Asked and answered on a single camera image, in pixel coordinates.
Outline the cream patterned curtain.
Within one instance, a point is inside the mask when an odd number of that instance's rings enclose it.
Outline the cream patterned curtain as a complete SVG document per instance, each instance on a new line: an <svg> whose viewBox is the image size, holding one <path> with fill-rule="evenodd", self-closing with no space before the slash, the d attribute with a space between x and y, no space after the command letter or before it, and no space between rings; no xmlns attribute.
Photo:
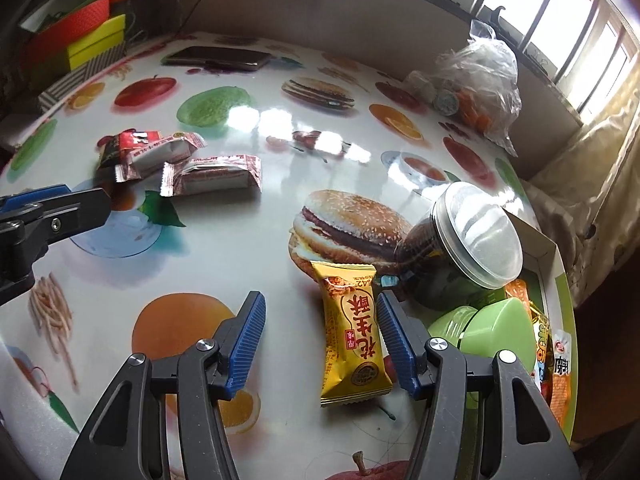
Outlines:
<svg viewBox="0 0 640 480"><path fill-rule="evenodd" d="M524 188L579 307L639 247L638 66Z"/></svg>

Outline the red woven box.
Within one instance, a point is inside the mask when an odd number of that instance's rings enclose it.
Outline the red woven box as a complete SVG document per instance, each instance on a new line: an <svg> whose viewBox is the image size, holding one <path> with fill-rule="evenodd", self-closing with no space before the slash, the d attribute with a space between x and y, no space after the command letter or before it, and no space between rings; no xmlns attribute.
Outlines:
<svg viewBox="0 0 640 480"><path fill-rule="evenodd" d="M20 21L28 33L20 59L40 63L99 28L110 16L110 0L46 0Z"/></svg>

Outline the clear plastic bag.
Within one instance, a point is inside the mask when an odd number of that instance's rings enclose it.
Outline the clear plastic bag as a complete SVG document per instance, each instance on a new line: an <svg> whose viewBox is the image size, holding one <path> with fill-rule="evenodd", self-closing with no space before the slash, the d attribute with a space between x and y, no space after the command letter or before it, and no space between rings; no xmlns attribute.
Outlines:
<svg viewBox="0 0 640 480"><path fill-rule="evenodd" d="M516 155L510 130L522 110L518 61L487 23L472 21L465 47L439 55L429 73L408 73L404 85L442 116L460 119L509 155Z"/></svg>

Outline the yellow-green box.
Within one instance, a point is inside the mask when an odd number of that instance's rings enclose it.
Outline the yellow-green box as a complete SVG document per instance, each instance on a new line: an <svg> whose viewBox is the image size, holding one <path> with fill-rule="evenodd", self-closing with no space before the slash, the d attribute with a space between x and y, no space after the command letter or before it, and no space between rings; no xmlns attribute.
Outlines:
<svg viewBox="0 0 640 480"><path fill-rule="evenodd" d="M125 41L126 15L119 14L105 21L90 34L70 44L63 54L63 66L70 72L96 56Z"/></svg>

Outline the green cardboard box tray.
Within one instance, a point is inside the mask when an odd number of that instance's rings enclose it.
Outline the green cardboard box tray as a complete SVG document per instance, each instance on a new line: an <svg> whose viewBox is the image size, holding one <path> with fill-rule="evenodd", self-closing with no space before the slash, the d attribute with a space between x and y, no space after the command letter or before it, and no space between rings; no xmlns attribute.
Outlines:
<svg viewBox="0 0 640 480"><path fill-rule="evenodd" d="M568 362L568 379L570 396L563 403L564 417L561 428L567 441L572 440L578 395L578 349L576 324L574 318L573 298L570 294L567 276L562 263L558 246L533 226L507 211L518 237L521 240L524 263L523 269L537 275L541 302L535 301L537 307L543 307L551 327L551 338L560 334L563 342L570 348Z"/></svg>

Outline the orange konjac snack pouch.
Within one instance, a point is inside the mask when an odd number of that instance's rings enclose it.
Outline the orange konjac snack pouch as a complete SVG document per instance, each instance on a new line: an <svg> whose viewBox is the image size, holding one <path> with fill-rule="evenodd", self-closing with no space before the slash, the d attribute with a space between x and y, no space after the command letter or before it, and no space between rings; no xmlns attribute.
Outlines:
<svg viewBox="0 0 640 480"><path fill-rule="evenodd" d="M533 315L532 309L530 308L530 300L528 296L526 281L522 280L521 278L510 281L510 283L504 286L504 291L506 292L506 296L508 296L509 298L516 298L521 301L529 319L532 320Z"/></svg>

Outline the fruit print tablecloth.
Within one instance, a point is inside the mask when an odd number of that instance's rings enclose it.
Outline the fruit print tablecloth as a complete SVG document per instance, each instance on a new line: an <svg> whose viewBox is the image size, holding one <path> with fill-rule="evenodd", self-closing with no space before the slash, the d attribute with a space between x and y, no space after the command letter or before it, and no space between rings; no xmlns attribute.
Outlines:
<svg viewBox="0 0 640 480"><path fill-rule="evenodd" d="M217 75L162 64L207 44L186 36L116 64L26 130L1 173L14 194L62 183L111 194L104 226L53 245L37 284L1 311L1 344L40 396L81 430L134 352L172 356L211 335L251 290L267 322L245 387L222 418L244 479L399 479L421 405L400 389L324 408L319 287L292 261L296 218L322 190L350 193L392 227L390 248L452 181L468 181L528 223L532 206L503 151L425 107L397 82L329 55L262 42L273 61ZM104 136L194 131L205 154L254 155L262 188L163 198L158 177L122 186L98 170Z"/></svg>

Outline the red black candy packet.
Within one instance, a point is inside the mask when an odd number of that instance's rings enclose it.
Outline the red black candy packet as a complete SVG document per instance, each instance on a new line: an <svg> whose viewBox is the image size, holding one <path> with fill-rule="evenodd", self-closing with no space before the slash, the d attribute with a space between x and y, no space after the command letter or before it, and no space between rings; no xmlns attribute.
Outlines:
<svg viewBox="0 0 640 480"><path fill-rule="evenodd" d="M114 134L114 136L104 136L99 140L100 158L98 168L104 169L120 164L129 152L136 148L142 148L158 139L156 131L137 130L130 128Z"/></svg>

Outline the long gold snack bar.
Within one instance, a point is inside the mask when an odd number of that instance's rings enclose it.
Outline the long gold snack bar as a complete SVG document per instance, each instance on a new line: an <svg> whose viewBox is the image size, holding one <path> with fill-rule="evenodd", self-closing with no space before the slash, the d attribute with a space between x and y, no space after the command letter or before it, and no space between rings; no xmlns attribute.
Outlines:
<svg viewBox="0 0 640 480"><path fill-rule="evenodd" d="M533 378L544 400L551 399L551 372L548 359L550 359L549 333L550 324L544 312L539 311L533 304L530 305L532 311L532 325L536 339L536 361L533 371Z"/></svg>

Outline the white foam sheet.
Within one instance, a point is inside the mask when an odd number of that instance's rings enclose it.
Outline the white foam sheet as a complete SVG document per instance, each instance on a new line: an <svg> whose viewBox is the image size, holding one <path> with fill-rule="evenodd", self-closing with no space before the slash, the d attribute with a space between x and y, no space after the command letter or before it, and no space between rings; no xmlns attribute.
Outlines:
<svg viewBox="0 0 640 480"><path fill-rule="evenodd" d="M1 345L1 414L18 452L39 479L59 479L78 432L53 411Z"/></svg>

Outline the green cosmetic jar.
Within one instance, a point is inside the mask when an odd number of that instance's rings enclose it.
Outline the green cosmetic jar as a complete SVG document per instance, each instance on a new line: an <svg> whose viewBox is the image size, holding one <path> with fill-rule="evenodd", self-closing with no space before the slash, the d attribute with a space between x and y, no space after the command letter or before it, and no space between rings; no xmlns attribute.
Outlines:
<svg viewBox="0 0 640 480"><path fill-rule="evenodd" d="M518 298L499 300L480 309L461 306L428 328L432 337L446 339L461 352L493 358L501 350L512 351L532 374L537 343L533 324Z"/></svg>

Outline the yellow peanut crisp packet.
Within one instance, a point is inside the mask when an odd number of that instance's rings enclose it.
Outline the yellow peanut crisp packet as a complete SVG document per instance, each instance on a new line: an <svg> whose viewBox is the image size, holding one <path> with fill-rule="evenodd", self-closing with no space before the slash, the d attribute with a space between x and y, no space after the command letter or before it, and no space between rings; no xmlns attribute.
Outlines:
<svg viewBox="0 0 640 480"><path fill-rule="evenodd" d="M358 403L393 389L384 366L370 264L311 263L321 288L326 359L320 403Z"/></svg>

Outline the striped black white box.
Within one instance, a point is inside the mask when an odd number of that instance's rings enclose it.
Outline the striped black white box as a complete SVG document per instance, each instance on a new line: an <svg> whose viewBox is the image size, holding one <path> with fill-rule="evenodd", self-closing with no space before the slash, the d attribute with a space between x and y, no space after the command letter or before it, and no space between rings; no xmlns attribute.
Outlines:
<svg viewBox="0 0 640 480"><path fill-rule="evenodd" d="M60 102L66 94L78 89L81 84L99 73L104 68L121 60L126 53L126 44L122 42L111 49L105 50L89 61L82 63L67 75L55 81L43 90L37 99L38 110L45 113L57 102Z"/></svg>

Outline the black smartphone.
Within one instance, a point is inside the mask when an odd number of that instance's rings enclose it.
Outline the black smartphone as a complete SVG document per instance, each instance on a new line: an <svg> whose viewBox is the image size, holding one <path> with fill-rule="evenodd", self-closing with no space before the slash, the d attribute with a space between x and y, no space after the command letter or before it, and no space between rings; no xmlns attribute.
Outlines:
<svg viewBox="0 0 640 480"><path fill-rule="evenodd" d="M270 53L209 46L193 46L182 49L163 58L166 66L192 66L234 70L235 72L256 72L271 60Z"/></svg>

